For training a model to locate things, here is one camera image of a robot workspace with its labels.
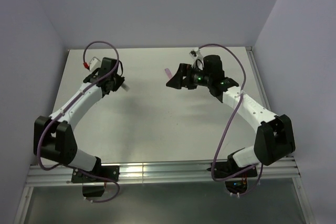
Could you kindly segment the purple pen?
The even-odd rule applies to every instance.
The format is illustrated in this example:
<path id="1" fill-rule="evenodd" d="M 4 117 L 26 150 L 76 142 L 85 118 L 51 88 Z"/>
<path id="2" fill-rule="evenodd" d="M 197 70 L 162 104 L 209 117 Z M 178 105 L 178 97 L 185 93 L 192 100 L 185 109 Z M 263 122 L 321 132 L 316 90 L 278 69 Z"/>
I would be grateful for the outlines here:
<path id="1" fill-rule="evenodd" d="M 171 74 L 169 68 L 165 68 L 164 71 L 165 71 L 166 75 L 168 76 L 168 78 L 171 79 L 172 78 L 172 74 Z"/>

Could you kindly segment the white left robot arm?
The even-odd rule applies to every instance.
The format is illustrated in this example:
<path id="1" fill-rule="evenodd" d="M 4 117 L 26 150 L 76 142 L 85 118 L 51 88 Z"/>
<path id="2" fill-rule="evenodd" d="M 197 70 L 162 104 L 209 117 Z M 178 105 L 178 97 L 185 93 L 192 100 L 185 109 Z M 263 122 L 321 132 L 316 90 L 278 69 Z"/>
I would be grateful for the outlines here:
<path id="1" fill-rule="evenodd" d="M 123 85 L 125 78 L 118 74 L 119 64 L 118 58 L 104 57 L 100 67 L 84 78 L 70 100 L 51 115 L 36 119 L 34 154 L 41 169 L 49 171 L 63 165 L 91 182 L 111 181 L 103 177 L 101 159 L 78 147 L 74 129 L 92 106 Z"/>

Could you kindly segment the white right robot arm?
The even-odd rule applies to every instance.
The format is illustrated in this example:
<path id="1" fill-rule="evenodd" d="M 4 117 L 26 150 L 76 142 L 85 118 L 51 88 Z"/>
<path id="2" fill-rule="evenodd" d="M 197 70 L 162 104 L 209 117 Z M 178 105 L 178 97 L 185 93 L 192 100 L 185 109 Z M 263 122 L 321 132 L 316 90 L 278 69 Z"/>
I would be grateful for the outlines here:
<path id="1" fill-rule="evenodd" d="M 196 59 L 192 65 L 180 64 L 166 86 L 178 90 L 207 87 L 213 97 L 231 107 L 233 115 L 239 114 L 255 131 L 253 146 L 229 154 L 225 162 L 213 160 L 210 171 L 215 181 L 238 177 L 258 164 L 269 166 L 296 149 L 291 119 L 267 110 L 245 94 L 235 80 L 225 75 L 218 55 Z"/>

